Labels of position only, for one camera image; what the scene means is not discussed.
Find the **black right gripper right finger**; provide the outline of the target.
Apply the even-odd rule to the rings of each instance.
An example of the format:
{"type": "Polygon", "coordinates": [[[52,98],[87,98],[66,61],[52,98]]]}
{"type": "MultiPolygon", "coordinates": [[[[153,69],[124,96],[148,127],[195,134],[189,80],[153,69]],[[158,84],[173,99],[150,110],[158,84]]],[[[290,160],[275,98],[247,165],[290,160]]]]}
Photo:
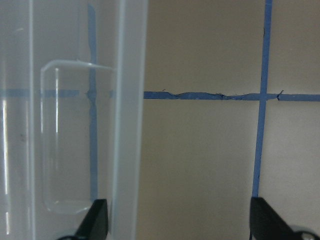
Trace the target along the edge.
{"type": "Polygon", "coordinates": [[[318,240],[308,230],[293,230],[262,197],[252,197],[249,212],[250,235],[256,240],[318,240]]]}

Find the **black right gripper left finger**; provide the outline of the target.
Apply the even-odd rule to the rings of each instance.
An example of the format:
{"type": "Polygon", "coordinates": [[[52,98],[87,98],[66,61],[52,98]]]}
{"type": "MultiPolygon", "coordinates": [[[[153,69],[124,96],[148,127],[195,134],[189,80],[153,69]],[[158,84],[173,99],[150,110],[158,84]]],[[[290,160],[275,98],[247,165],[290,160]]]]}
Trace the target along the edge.
{"type": "Polygon", "coordinates": [[[58,240],[106,240],[109,232],[107,199],[96,199],[76,232],[58,240]]]}

